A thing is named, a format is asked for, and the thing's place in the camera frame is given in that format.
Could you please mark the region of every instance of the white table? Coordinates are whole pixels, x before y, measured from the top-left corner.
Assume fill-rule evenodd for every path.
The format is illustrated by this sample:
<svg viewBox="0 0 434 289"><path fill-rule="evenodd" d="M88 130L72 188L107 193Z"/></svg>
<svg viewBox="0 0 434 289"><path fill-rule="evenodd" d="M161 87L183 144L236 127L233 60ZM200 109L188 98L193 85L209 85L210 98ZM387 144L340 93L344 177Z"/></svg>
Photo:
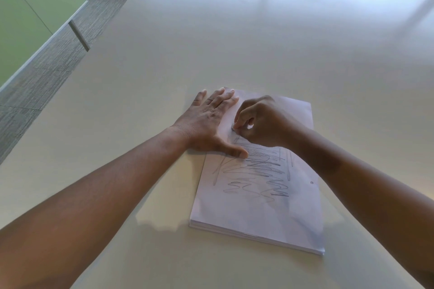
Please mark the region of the white table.
<svg viewBox="0 0 434 289"><path fill-rule="evenodd" d="M432 3L128 0L0 166L0 226L224 85L311 102L321 134L434 198ZM182 156L75 286L419 287L323 183L323 258L189 228L203 160Z"/></svg>

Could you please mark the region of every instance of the finger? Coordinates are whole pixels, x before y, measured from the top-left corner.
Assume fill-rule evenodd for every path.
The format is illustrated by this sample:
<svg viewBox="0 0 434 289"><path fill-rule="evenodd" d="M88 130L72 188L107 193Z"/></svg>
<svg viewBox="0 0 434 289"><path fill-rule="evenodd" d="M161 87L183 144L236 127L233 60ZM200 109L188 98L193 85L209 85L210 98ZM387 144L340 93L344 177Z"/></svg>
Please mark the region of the finger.
<svg viewBox="0 0 434 289"><path fill-rule="evenodd" d="M252 138L253 138L254 133L255 133L254 132L254 130L255 130L254 128L255 127L253 126L252 128L248 129L247 128L247 124L246 124L246 125L244 125L244 126L242 126L240 128L234 129L234 132L237 135L240 135L241 137L247 139L247 141L249 141L249 142L252 143Z"/></svg>
<svg viewBox="0 0 434 289"><path fill-rule="evenodd" d="M211 102L223 92L224 92L224 87L221 87L220 89L216 90L214 93L211 94L210 97L207 98L205 104L210 105Z"/></svg>
<svg viewBox="0 0 434 289"><path fill-rule="evenodd" d="M256 105L249 106L240 112L236 123L234 124L234 129L241 128L245 124L253 123L252 118L256 117Z"/></svg>
<svg viewBox="0 0 434 289"><path fill-rule="evenodd" d="M242 103L242 105L240 106L240 108L238 109L238 111L236 111L234 123L236 123L236 121L238 120L238 117L240 116L240 112L241 111L243 111L244 109L248 108L249 106L255 105L257 102L258 102L257 98L252 98L251 100L245 100Z"/></svg>
<svg viewBox="0 0 434 289"><path fill-rule="evenodd" d="M215 146L214 146L215 151L223 152L232 157L242 158L242 159L246 159L249 156L249 153L241 146L227 143L223 139L217 136L215 139L216 139Z"/></svg>
<svg viewBox="0 0 434 289"><path fill-rule="evenodd" d="M227 92L224 92L223 94L216 96L216 98L211 102L210 106L216 108L222 103L223 101L226 101L230 99L235 93L235 90L231 89Z"/></svg>
<svg viewBox="0 0 434 289"><path fill-rule="evenodd" d="M206 96L207 94L207 90L201 90L200 92L198 92L198 94L196 95L196 97L193 100L193 103L191 104L192 106L199 106L202 104L202 100L203 98Z"/></svg>
<svg viewBox="0 0 434 289"><path fill-rule="evenodd" d="M222 112L222 115L226 113L232 106L238 103L238 100L240 99L239 96L232 96L228 100L224 100L220 105L217 107L217 110L220 110Z"/></svg>

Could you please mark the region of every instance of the pencil mark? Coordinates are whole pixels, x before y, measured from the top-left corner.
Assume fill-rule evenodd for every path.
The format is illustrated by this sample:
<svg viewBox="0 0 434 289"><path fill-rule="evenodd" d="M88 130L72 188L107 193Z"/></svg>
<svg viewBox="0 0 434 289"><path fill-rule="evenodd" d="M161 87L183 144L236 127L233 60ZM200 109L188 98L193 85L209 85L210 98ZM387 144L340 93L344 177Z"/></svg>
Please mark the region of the pencil mark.
<svg viewBox="0 0 434 289"><path fill-rule="evenodd" d="M214 186L217 180L222 180L225 184L220 183L219 186L226 186L224 193L239 194L248 199L260 198L265 202L289 197L289 186L285 183L290 181L293 162L289 162L287 150L252 144L234 132L231 132L228 141L245 148L249 157L222 156L213 172Z"/></svg>

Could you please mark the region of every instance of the left hand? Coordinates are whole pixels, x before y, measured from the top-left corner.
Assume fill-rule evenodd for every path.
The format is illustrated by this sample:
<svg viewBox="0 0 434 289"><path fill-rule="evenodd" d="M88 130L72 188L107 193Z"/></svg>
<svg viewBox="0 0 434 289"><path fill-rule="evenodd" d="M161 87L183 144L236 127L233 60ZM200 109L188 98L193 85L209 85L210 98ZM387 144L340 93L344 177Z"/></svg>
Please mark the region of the left hand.
<svg viewBox="0 0 434 289"><path fill-rule="evenodd" d="M233 89L216 90L204 102L207 91L198 93L185 113L172 127L177 127L188 140L188 147L197 151L218 151L237 158L247 158L248 153L240 146L225 142L217 136L217 127L229 108L238 102Z"/></svg>

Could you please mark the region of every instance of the sheet of paper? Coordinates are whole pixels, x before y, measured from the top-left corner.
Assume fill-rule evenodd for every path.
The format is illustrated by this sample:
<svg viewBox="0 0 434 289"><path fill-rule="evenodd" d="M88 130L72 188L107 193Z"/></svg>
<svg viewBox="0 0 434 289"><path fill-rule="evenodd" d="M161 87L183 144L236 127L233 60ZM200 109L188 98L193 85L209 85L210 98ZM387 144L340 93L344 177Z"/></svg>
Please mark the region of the sheet of paper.
<svg viewBox="0 0 434 289"><path fill-rule="evenodd" d="M193 227L323 254L317 174L297 155L251 144L232 130L241 103L258 94L237 90L240 101L223 117L219 135L243 146L246 160L208 153L190 217ZM273 96L313 128L310 103Z"/></svg>

